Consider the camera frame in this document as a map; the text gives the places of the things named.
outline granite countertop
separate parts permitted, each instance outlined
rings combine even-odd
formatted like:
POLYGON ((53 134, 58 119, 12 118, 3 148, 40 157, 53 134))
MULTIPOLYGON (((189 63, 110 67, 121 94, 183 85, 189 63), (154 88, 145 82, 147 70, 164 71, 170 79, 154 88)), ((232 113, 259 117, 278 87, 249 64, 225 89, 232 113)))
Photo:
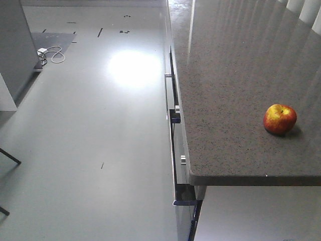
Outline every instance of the granite countertop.
POLYGON ((169 7, 189 182, 320 186, 321 37, 276 0, 169 7), (275 103, 297 112, 285 137, 263 127, 275 103))

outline red apple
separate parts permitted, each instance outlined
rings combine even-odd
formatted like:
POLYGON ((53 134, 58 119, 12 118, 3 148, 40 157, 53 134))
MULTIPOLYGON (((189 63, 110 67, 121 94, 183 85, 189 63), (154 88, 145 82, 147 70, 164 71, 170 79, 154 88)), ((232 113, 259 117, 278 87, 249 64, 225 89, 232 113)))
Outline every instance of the red apple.
POLYGON ((284 135, 290 131, 296 122, 296 113, 290 106, 274 104, 267 109, 263 124, 265 129, 277 135, 284 135))

